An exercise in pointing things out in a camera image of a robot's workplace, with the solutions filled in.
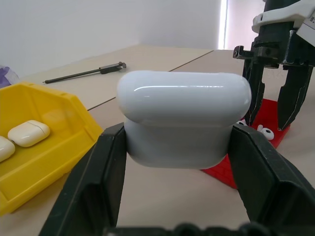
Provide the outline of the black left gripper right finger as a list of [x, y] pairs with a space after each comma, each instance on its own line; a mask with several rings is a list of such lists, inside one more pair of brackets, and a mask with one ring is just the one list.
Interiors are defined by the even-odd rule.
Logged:
[[234, 125], [228, 148], [252, 229], [269, 236], [315, 236], [315, 188], [258, 131]]

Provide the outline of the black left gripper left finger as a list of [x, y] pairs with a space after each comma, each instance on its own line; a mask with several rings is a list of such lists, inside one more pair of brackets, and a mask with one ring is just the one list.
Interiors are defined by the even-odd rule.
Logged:
[[106, 128], [70, 172], [39, 236], [102, 236], [115, 227], [126, 154], [123, 123]]

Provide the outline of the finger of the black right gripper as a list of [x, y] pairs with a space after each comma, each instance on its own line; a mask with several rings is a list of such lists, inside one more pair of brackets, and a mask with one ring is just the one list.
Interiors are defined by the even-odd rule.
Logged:
[[296, 118], [305, 101], [313, 67], [288, 66], [285, 84], [281, 87], [278, 97], [278, 128], [286, 129]]
[[246, 59], [243, 67], [243, 77], [249, 82], [252, 91], [250, 108], [245, 115], [247, 125], [252, 125], [262, 104], [265, 84], [262, 82], [264, 66]]

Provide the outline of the white earbud charging case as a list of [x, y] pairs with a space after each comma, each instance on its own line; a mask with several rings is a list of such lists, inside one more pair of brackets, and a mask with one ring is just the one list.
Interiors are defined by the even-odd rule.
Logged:
[[132, 71], [117, 84], [127, 151], [140, 165], [207, 169], [227, 155], [247, 113], [249, 82], [232, 73]]
[[8, 132], [8, 139], [20, 147], [28, 148], [50, 135], [50, 128], [36, 120], [28, 120], [12, 128]]
[[15, 152], [15, 145], [7, 138], [0, 136], [0, 162], [10, 158]]

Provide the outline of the yellow plastic bin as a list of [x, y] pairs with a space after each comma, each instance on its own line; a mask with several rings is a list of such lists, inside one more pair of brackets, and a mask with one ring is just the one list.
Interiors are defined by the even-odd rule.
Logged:
[[50, 135], [0, 162], [0, 216], [69, 172], [102, 132], [75, 95], [28, 82], [0, 88], [0, 136], [29, 120], [47, 125]]

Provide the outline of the bright narrow window strip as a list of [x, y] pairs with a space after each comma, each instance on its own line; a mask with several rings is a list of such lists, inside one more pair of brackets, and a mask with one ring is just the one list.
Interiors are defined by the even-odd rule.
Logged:
[[220, 0], [220, 20], [219, 20], [219, 37], [218, 49], [225, 49], [226, 26], [227, 26], [228, 0]]

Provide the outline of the thin black rod tool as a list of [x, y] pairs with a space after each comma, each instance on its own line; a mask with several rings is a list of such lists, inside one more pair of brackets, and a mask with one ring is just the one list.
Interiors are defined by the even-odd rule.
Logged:
[[43, 83], [51, 84], [51, 83], [56, 83], [56, 82], [60, 82], [60, 81], [64, 81], [64, 80], [77, 78], [77, 77], [83, 77], [83, 76], [87, 76], [87, 75], [91, 75], [91, 74], [108, 74], [108, 73], [117, 72], [117, 71], [120, 71], [120, 70], [126, 69], [126, 68], [127, 68], [126, 63], [120, 61], [119, 63], [102, 66], [102, 67], [99, 67], [98, 69], [80, 72], [80, 73], [76, 73], [76, 74], [72, 74], [72, 75], [67, 75], [67, 76], [63, 76], [63, 77], [59, 77], [59, 78], [55, 78], [55, 79], [45, 80], [45, 81], [43, 81]]

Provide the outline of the purple translucent bag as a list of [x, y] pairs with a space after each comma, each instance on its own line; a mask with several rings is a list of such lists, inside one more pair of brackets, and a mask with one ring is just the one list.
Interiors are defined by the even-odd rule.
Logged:
[[18, 75], [10, 67], [0, 65], [0, 89], [19, 82]]

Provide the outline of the red brick-pattern base plate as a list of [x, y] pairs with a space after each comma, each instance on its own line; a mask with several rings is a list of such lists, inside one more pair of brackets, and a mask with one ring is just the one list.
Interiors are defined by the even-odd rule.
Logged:
[[[277, 101], [269, 99], [263, 99], [260, 110], [251, 127], [257, 129], [259, 125], [262, 125], [263, 127], [269, 128], [271, 131], [273, 131], [274, 138], [270, 140], [270, 143], [274, 148], [279, 146], [284, 136], [290, 129], [290, 126], [288, 126], [284, 130], [278, 130], [278, 103]], [[227, 186], [237, 189], [228, 155], [226, 155], [218, 165], [208, 169], [203, 169], [201, 171], [214, 177]]]

